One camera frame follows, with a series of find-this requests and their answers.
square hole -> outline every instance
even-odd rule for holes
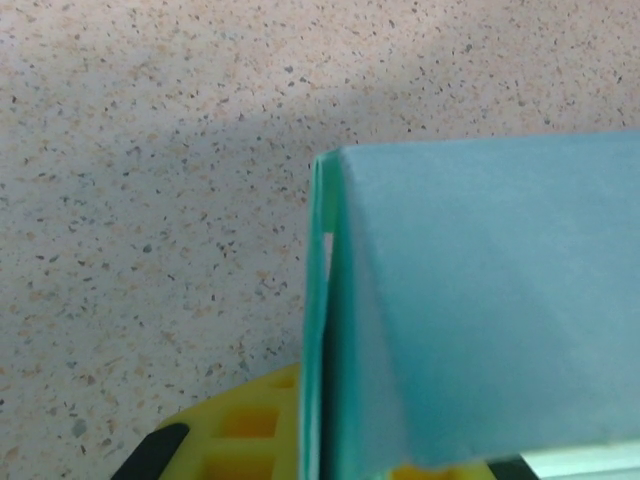
[[[225,455],[209,458],[201,480],[272,480],[275,458],[267,455]]]
[[[215,437],[269,438],[276,434],[278,409],[274,407],[240,407],[230,410],[222,419]]]

terrazzo surface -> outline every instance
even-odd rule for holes
[[[316,153],[640,126],[640,2],[0,0],[1,477],[299,357]]]

yellow plastic grid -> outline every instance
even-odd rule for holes
[[[160,480],[296,480],[298,365],[246,383],[158,426],[189,426]],[[424,472],[401,467],[390,480],[495,480],[482,465]]]

